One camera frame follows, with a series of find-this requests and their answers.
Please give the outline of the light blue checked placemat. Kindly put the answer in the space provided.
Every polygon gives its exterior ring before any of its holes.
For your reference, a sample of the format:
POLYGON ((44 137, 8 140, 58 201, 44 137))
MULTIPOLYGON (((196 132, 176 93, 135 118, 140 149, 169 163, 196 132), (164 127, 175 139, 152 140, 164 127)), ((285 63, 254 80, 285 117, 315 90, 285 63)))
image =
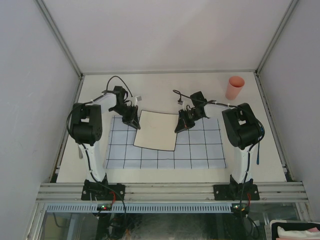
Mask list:
POLYGON ((195 126, 177 134, 173 151, 134 146, 137 131, 111 119, 106 169, 225 169, 227 163, 221 124, 215 118, 202 118, 195 126))

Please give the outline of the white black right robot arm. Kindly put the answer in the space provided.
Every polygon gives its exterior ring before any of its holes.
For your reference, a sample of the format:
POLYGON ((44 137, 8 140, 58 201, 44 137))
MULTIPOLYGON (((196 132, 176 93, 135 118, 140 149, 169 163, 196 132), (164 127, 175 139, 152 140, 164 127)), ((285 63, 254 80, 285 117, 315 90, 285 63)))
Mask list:
POLYGON ((183 104, 183 97, 193 104, 192 107, 186 105, 179 110, 175 133, 190 130, 200 119, 222 117, 227 139, 234 147, 235 168, 230 175, 228 191, 234 199, 242 199, 254 186, 251 158, 260 152, 260 142, 266 133, 263 124, 256 118, 248 103, 231 105, 207 100, 201 91, 190 96, 175 89, 173 92, 179 95, 179 104, 183 104))

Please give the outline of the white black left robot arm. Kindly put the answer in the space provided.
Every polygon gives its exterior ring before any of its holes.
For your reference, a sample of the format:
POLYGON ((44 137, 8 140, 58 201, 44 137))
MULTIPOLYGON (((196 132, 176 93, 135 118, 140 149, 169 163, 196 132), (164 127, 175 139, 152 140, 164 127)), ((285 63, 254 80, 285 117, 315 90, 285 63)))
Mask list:
POLYGON ((95 184, 92 194, 98 200, 106 199, 110 193, 103 167, 109 143, 109 132, 104 132, 103 115, 115 112, 121 116, 123 124, 139 130, 137 103, 141 100, 141 96, 132 96, 122 86, 115 86, 88 102, 75 103, 67 117, 68 134, 77 143, 85 161, 85 184, 95 184))

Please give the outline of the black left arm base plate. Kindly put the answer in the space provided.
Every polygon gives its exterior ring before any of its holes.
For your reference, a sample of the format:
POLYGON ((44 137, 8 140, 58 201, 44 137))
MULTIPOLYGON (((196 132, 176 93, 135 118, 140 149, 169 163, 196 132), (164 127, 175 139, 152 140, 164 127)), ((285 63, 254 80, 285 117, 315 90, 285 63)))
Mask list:
POLYGON ((108 188, 98 183, 86 182, 82 188, 82 201, 121 201, 124 199, 126 187, 123 184, 108 185, 108 188))

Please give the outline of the white square plate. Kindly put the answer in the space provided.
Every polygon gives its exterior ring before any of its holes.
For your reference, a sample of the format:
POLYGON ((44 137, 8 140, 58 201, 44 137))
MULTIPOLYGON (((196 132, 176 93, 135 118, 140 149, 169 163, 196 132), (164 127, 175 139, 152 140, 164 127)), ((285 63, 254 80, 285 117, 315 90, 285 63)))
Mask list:
POLYGON ((135 147, 173 152, 176 147, 177 114, 142 110, 133 145, 135 147))

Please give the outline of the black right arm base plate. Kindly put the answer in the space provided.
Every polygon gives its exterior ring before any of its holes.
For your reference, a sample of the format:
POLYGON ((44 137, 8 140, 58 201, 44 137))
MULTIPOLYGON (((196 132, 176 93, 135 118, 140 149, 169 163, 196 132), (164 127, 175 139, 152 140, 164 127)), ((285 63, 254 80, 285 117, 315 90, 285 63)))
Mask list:
POLYGON ((258 191, 258 186, 253 184, 252 186, 241 186, 233 188, 229 184, 215 184, 213 185, 213 194, 216 201, 239 201, 249 200, 252 201, 260 200, 260 193, 258 191))

